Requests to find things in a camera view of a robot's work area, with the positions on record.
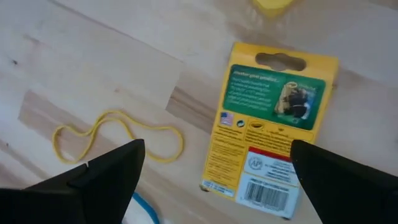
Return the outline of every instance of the hang tab hole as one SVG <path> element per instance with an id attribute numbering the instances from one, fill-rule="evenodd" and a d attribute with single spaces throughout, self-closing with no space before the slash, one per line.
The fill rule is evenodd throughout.
<path id="1" fill-rule="evenodd" d="M 286 69 L 294 71 L 302 71 L 307 66 L 304 59 L 291 57 L 287 54 L 267 54 L 258 53 L 256 55 L 256 62 L 260 65 L 267 65 L 275 71 L 283 71 Z"/>

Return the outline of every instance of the yellow rubber band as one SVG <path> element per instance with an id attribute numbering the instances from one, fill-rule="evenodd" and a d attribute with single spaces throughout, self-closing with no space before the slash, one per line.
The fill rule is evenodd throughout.
<path id="1" fill-rule="evenodd" d="M 55 152 L 55 155 L 58 157 L 58 159 L 66 164 L 76 164 L 77 162 L 81 161 L 86 155 L 87 153 L 90 151 L 95 138 L 97 136 L 97 131 L 98 128 L 100 128 L 100 126 L 108 121 L 116 121 L 118 123 L 120 123 L 123 127 L 124 130 L 127 132 L 127 134 L 129 135 L 129 137 L 131 139 L 135 139 L 134 135 L 132 134 L 132 132 L 130 131 L 130 129 L 128 128 L 127 124 L 120 118 L 107 118 L 106 116 L 109 114 L 117 114 L 122 116 L 123 118 L 126 118 L 127 120 L 129 120 L 131 123 L 138 125 L 142 128 L 146 128 L 146 129 L 151 129 L 151 130 L 171 130 L 173 131 L 179 140 L 179 147 L 178 147 L 178 151 L 172 155 L 169 158 L 163 158 L 160 157 L 156 154 L 154 154 L 153 152 L 151 152 L 150 150 L 146 150 L 146 154 L 153 160 L 157 161 L 157 162 L 161 162 L 161 163 L 169 163 L 169 162 L 173 162 L 175 160 L 178 159 L 178 157 L 181 155 L 181 153 L 183 152 L 183 145 L 184 145 L 184 139 L 182 137 L 181 132 L 172 126 L 149 126 L 146 124 L 143 124 L 141 122 L 136 121 L 135 119 L 131 118 L 130 116 L 128 116 L 126 113 L 123 113 L 122 111 L 118 111 L 118 110 L 107 110 L 105 111 L 103 114 L 101 114 L 95 121 L 94 125 L 86 132 L 79 132 L 76 128 L 74 128 L 73 126 L 69 126 L 69 125 L 60 125 L 58 126 L 54 133 L 52 134 L 52 146 Z M 78 158 L 76 160 L 69 160 L 64 158 L 64 156 L 62 155 L 62 153 L 59 150 L 59 145 L 58 145 L 58 133 L 63 130 L 63 129 L 67 129 L 70 132 L 72 132 L 73 134 L 75 134 L 76 136 L 79 137 L 85 137 L 85 136 L 90 136 L 90 141 L 88 142 L 85 150 L 78 156 Z"/>

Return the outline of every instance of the white sticker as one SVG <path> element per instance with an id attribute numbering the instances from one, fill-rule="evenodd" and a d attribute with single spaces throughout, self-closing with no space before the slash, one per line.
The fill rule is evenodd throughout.
<path id="1" fill-rule="evenodd" d="M 255 152 L 248 152 L 244 171 L 274 181 L 299 186 L 299 179 L 291 162 L 274 159 Z"/>
<path id="2" fill-rule="evenodd" d="M 216 184 L 212 181 L 203 180 L 202 185 L 207 187 L 208 189 L 215 190 L 215 191 L 222 193 L 229 197 L 234 197 L 234 194 L 235 194 L 234 190 L 228 189 L 228 188 L 221 186 L 220 184 Z"/>
<path id="3" fill-rule="evenodd" d="M 300 189 L 242 173 L 236 202 L 285 218 L 294 213 Z"/>

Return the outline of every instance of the green label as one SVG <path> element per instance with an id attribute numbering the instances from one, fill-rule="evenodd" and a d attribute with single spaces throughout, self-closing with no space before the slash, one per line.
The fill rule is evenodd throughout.
<path id="1" fill-rule="evenodd" d="M 233 65 L 223 108 L 311 130 L 324 90 L 316 78 Z"/>

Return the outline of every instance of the black plastic object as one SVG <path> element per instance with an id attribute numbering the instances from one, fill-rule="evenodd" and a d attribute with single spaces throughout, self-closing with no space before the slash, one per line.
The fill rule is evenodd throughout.
<path id="1" fill-rule="evenodd" d="M 290 156 L 324 224 L 398 223 L 397 177 L 298 140 Z"/>
<path id="2" fill-rule="evenodd" d="M 0 189 L 0 223 L 120 224 L 144 158 L 138 139 L 24 190 Z"/>

